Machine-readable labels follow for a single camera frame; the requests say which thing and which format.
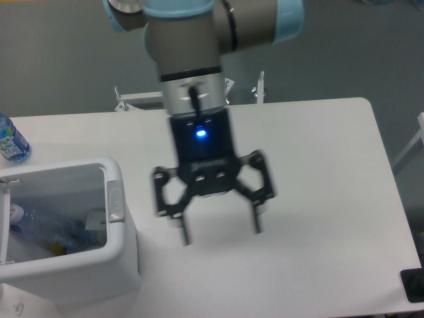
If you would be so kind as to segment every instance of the black object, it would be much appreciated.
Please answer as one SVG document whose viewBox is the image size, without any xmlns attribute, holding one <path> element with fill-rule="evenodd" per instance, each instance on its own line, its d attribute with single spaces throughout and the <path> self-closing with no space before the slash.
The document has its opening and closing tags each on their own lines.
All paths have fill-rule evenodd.
<svg viewBox="0 0 424 318">
<path fill-rule="evenodd" d="M 406 297 L 411 303 L 424 302 L 424 269 L 414 268 L 400 272 Z"/>
<path fill-rule="evenodd" d="M 152 174 L 158 216 L 168 216 L 179 223 L 185 244 L 190 244 L 184 210 L 192 197 L 226 193 L 234 189 L 250 201 L 254 228 L 260 233 L 258 208 L 275 196 L 264 155 L 256 150 L 237 158 L 227 109 L 220 107 L 202 112 L 194 87 L 189 89 L 189 95 L 195 114 L 170 117 L 179 165 L 172 169 L 156 167 Z M 262 174 L 260 189 L 253 191 L 237 179 L 241 167 L 245 165 Z M 179 177 L 187 187 L 180 200 L 170 205 L 164 200 L 163 188 L 174 177 Z"/>
</svg>

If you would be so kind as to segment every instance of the gray floor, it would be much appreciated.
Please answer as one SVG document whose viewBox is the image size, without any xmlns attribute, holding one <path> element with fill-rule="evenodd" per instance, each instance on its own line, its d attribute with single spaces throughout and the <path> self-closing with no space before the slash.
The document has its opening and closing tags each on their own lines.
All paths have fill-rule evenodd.
<svg viewBox="0 0 424 318">
<path fill-rule="evenodd" d="M 269 102 L 365 97 L 392 160 L 424 111 L 424 13 L 408 0 L 305 0 L 305 10 L 297 38 L 223 58 L 233 101 L 252 102 L 260 70 Z M 112 111 L 115 85 L 159 90 L 142 31 L 115 33 L 100 0 L 1 3 L 0 45 L 0 110 L 10 116 Z M 408 210 L 424 207 L 423 159 L 397 178 Z"/>
</svg>

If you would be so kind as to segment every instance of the blue led light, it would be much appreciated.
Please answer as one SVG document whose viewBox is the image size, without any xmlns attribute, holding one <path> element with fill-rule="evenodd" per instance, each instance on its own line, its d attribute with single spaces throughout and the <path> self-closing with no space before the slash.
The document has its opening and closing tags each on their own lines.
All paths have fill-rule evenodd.
<svg viewBox="0 0 424 318">
<path fill-rule="evenodd" d="M 201 129 L 199 131 L 196 131 L 196 136 L 198 138 L 205 138 L 207 136 L 207 133 L 204 129 Z"/>
</svg>

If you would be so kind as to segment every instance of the bottle cap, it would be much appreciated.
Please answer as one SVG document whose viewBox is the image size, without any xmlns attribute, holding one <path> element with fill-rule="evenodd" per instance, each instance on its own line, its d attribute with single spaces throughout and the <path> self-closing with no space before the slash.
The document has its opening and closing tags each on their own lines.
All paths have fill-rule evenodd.
<svg viewBox="0 0 424 318">
<path fill-rule="evenodd" d="M 16 204 L 11 204 L 10 223 L 18 223 L 24 217 L 24 209 Z"/>
</svg>

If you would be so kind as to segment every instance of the bottle label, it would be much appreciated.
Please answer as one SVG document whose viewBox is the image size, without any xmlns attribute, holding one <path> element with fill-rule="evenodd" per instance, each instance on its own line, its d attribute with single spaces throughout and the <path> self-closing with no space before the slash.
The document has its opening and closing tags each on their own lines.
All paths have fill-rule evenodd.
<svg viewBox="0 0 424 318">
<path fill-rule="evenodd" d="M 15 126 L 7 127 L 0 136 L 0 154 L 9 161 L 19 160 L 29 151 L 28 142 Z"/>
</svg>

